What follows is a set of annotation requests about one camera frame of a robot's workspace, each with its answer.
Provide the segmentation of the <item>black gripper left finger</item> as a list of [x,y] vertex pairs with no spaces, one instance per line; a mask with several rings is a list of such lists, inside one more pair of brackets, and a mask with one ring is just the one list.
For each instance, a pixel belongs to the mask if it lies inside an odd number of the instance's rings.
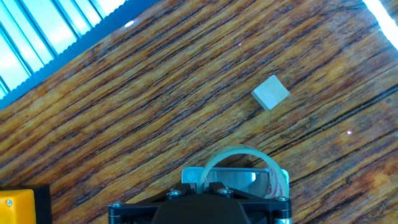
[[108,223],[122,224],[134,223],[137,217],[153,217],[156,211],[165,202],[183,196],[196,194],[197,185],[195,183],[178,183],[169,189],[163,190],[155,196],[141,200],[137,203],[115,202],[108,205]]

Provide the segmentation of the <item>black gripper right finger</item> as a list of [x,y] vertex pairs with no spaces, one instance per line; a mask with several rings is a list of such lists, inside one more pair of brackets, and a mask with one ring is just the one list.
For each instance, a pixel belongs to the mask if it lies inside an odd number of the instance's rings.
[[233,204],[226,205],[226,211],[243,215],[248,223],[292,223],[292,202],[286,196],[261,198],[222,183],[210,183],[206,193],[228,199],[228,203]]

